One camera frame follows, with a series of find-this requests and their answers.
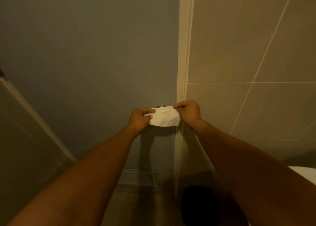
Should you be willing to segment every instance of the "paper towel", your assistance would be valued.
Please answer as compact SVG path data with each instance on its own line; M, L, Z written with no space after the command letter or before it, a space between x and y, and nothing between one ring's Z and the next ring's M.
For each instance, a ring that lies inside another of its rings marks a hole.
M172 106L166 106L161 108L152 108L155 109L156 112L152 114L153 118L149 121L149 124L161 127L168 126L178 126L180 122L179 112L176 111Z

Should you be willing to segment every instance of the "hand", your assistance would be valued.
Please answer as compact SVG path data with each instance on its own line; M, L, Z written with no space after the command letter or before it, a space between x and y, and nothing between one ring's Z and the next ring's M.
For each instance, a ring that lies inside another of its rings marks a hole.
M175 104L173 108L179 112L180 118L189 126L196 120L202 120L200 106L194 100L182 101Z
M153 118L152 115L144 116L143 114L155 112L155 109L133 109L130 119L127 123L127 127L131 128L134 131L135 137L147 127L149 121Z

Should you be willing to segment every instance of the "white door trim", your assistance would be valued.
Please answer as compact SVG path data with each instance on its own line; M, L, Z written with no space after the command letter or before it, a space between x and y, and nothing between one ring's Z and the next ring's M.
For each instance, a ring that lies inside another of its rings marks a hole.
M19 101L19 103L34 118L34 120L43 128L43 130L55 142L55 144L65 153L65 155L68 156L72 162L76 162L76 158L69 151L69 149L63 144L63 142L57 137L57 135L55 135L55 133L44 122L44 120L39 116L39 114L32 108L32 106L23 98L23 96L18 92L18 90L14 87L14 85L11 84L10 81L6 81L3 78L0 78L0 82Z
M189 56L191 44L191 29L193 19L194 0L180 0L179 7L179 41L178 41L178 78L177 78L177 102L185 100L186 86L188 83ZM178 181L180 173L181 145L183 122L176 131L174 148L174 196L178 194Z

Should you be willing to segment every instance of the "gray door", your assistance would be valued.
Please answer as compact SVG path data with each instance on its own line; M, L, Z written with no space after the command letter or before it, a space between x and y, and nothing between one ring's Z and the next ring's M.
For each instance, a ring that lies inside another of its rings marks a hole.
M77 158L133 108L175 103L179 0L0 1L1 68ZM174 131L148 128L125 167L170 186Z

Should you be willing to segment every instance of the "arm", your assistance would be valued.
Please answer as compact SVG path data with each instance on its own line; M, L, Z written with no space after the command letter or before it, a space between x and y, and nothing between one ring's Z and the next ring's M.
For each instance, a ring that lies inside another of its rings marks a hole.
M315 225L314 184L265 152L202 120L195 101L183 101L174 108L198 136L251 225Z
M9 226L100 225L134 138L154 109L134 109L127 126L37 195Z

